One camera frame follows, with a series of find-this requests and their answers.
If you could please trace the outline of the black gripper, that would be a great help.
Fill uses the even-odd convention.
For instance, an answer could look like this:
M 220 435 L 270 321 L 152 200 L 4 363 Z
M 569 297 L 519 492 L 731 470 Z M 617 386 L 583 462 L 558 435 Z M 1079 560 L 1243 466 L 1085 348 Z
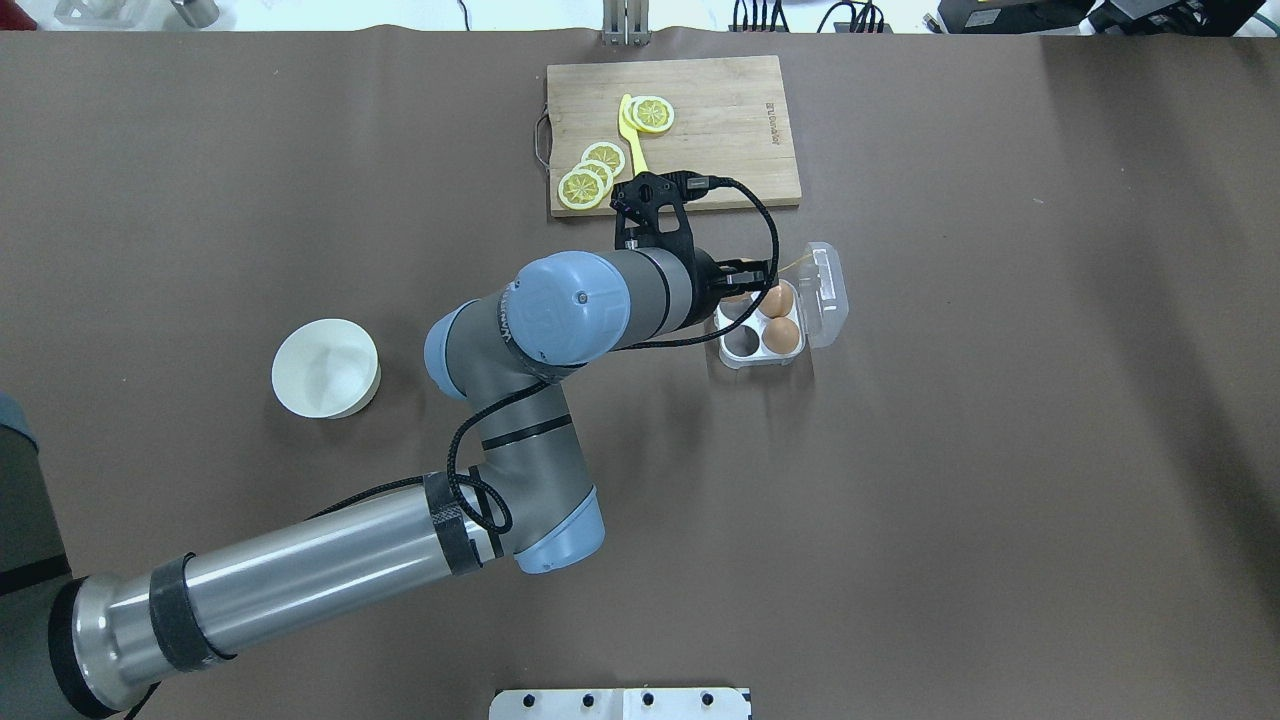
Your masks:
M 690 270 L 690 322 L 704 322 L 726 297 L 728 301 L 751 301 L 758 293 L 772 288 L 768 277 L 768 260 L 740 258 L 717 261 L 705 250 L 694 249 Z

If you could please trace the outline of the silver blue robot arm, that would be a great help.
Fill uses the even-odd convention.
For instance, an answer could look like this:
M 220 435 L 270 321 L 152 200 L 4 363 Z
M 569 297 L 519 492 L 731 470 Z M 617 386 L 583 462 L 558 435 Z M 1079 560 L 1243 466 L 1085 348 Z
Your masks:
M 774 260 L 703 251 L 566 251 L 458 306 L 424 345 L 467 402 L 440 471 L 393 480 L 306 520 L 131 580 L 74 577 L 20 405 L 3 396 L 3 716 L 134 714 L 159 683 L 511 556 L 553 571 L 604 539 L 561 382 L 622 348 L 662 347 L 722 299 L 767 291 Z

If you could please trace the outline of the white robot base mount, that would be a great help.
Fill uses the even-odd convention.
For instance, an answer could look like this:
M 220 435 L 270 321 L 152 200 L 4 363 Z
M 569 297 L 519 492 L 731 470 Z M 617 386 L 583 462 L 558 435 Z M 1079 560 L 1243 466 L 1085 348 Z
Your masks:
M 751 719 L 751 693 L 733 687 L 509 689 L 489 719 Z

